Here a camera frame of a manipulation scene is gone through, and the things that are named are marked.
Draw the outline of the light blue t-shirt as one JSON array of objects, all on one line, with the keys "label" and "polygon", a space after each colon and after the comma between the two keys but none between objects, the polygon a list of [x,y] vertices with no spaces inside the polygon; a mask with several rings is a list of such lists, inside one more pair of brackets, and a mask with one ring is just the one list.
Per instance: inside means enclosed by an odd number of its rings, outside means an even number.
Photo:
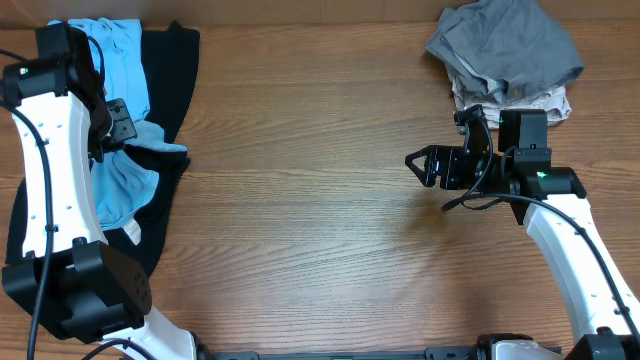
[{"label": "light blue t-shirt", "polygon": [[101,229],[108,232],[128,226],[157,192],[160,173],[134,157],[146,152],[160,157],[187,153],[187,147],[175,144],[167,130],[180,126],[184,117],[160,118],[160,95],[168,85],[160,77],[171,69],[164,48],[171,34],[144,31],[134,19],[72,19],[68,24],[97,41],[91,55],[96,66],[105,65],[106,98],[124,100],[137,132],[122,149],[91,164],[97,218]]}]

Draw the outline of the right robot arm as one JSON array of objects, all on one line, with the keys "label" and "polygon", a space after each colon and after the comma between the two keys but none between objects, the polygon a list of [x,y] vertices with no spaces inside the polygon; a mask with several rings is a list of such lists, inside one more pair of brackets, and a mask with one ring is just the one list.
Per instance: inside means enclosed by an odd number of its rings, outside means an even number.
[{"label": "right robot arm", "polygon": [[503,110],[496,137],[479,105],[456,112],[454,122],[462,145],[429,145],[407,155],[406,166],[425,187],[461,191],[444,212],[471,200],[481,200],[481,210],[510,205],[561,293],[575,341],[568,358],[638,358],[639,300],[597,231],[576,172],[552,164],[546,113]]}]

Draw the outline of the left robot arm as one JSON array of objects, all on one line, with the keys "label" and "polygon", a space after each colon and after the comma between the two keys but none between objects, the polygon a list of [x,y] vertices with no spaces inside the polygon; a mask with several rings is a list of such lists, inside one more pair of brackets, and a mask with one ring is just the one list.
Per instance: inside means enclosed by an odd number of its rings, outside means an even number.
[{"label": "left robot arm", "polygon": [[198,31],[75,19],[35,38],[36,57],[15,56],[1,79],[25,172],[5,293],[30,314],[31,335],[45,329],[129,359],[209,358],[154,306],[149,281],[190,163],[175,139],[195,89]]}]

